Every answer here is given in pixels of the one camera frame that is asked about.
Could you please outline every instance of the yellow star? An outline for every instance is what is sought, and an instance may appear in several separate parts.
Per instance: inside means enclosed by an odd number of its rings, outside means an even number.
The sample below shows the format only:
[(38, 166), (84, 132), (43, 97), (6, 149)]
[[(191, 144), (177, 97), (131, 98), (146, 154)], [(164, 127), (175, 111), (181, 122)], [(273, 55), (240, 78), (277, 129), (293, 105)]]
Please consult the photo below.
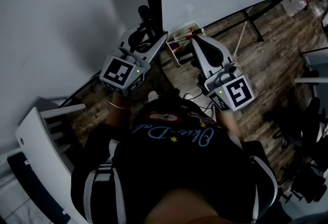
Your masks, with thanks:
[(177, 138), (176, 137), (170, 137), (171, 141), (173, 142), (178, 142)]

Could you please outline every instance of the skin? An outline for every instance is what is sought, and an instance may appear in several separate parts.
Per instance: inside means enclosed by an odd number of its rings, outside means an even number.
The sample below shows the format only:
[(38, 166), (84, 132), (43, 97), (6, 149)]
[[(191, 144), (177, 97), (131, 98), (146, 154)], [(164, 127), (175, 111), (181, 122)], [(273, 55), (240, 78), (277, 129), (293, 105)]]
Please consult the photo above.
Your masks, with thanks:
[[(111, 101), (120, 109), (109, 105), (106, 123), (115, 127), (129, 128), (131, 101), (118, 94), (113, 94)], [(217, 123), (233, 132), (243, 141), (241, 130), (233, 113), (215, 110)], [(232, 224), (217, 215), (213, 207), (195, 190), (176, 189), (168, 192), (146, 217), (144, 224)]]

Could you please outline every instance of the wooden floor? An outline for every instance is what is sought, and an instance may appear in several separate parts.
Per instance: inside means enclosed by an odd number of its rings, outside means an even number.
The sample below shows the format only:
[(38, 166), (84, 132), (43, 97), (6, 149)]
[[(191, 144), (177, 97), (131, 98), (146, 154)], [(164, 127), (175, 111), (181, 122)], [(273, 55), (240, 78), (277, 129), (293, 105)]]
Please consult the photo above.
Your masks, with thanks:
[[(264, 5), (253, 8), (249, 14), (262, 6)], [(290, 17), (279, 4), (255, 22), (264, 42), (257, 42), (256, 35), (247, 25), (237, 52), (237, 60), (251, 81), (255, 100), (235, 113), (235, 116), (246, 141), (261, 141), (278, 180), (283, 173), (280, 167), (291, 162), (294, 152), (292, 147), (281, 149), (282, 139), (272, 139), (278, 127), (273, 123), (265, 122), (263, 114), (279, 106), (293, 105), (304, 110), (309, 104), (312, 98), (311, 88), (305, 84), (295, 84), (293, 79), (304, 72), (301, 52), (328, 46), (319, 18), (325, 6), (318, 0), (310, 0), (308, 11), (301, 10)], [(206, 35), (216, 33), (242, 18), (241, 14), (228, 17), (206, 28)], [(235, 51), (242, 27), (243, 24), (216, 37), (228, 47), (231, 54)], [(168, 59), (165, 52), (161, 57), (163, 62)], [(190, 63), (179, 69), (170, 63), (164, 67), (164, 71), (172, 85), (181, 91), (181, 95), (191, 93), (196, 96), (200, 93), (196, 86), (199, 70), (192, 67)], [(160, 96), (163, 96), (168, 93), (169, 88), (159, 69), (153, 66), (150, 77), (133, 95), (132, 119), (143, 103), (147, 102), (149, 91), (156, 90)], [(87, 109), (70, 116), (70, 119), (80, 143), (84, 145), (90, 131), (106, 119), (111, 92), (103, 88), (100, 83), (94, 82), (83, 90), (79, 97), (86, 104)], [(203, 95), (195, 99), (195, 102), (201, 107), (206, 107), (210, 103)]]

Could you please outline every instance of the bracelet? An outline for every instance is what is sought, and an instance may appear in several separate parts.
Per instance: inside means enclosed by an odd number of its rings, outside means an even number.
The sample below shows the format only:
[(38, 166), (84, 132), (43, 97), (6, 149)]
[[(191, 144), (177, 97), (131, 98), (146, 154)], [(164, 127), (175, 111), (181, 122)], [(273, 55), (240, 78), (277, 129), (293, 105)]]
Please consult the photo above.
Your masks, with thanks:
[(125, 107), (118, 107), (117, 105), (113, 104), (113, 103), (110, 102), (110, 101), (109, 101), (109, 104), (111, 104), (112, 106), (114, 106), (114, 107), (116, 107), (116, 108), (118, 108), (118, 109), (131, 109), (131, 107), (127, 107), (127, 108), (125, 108)]

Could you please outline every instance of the white shoe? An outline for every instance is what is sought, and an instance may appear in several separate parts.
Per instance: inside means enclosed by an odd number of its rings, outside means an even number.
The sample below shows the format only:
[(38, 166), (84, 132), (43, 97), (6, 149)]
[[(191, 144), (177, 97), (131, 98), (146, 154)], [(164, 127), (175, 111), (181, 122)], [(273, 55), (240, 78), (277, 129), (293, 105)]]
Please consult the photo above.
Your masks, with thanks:
[(159, 95), (156, 91), (150, 91), (148, 94), (148, 102), (158, 99)]
[(187, 93), (187, 94), (185, 94), (184, 96), (183, 96), (183, 98), (184, 99), (186, 99), (186, 100), (190, 100), (191, 102), (193, 102), (194, 100), (193, 100), (193, 95), (192, 94), (189, 94), (189, 93)]

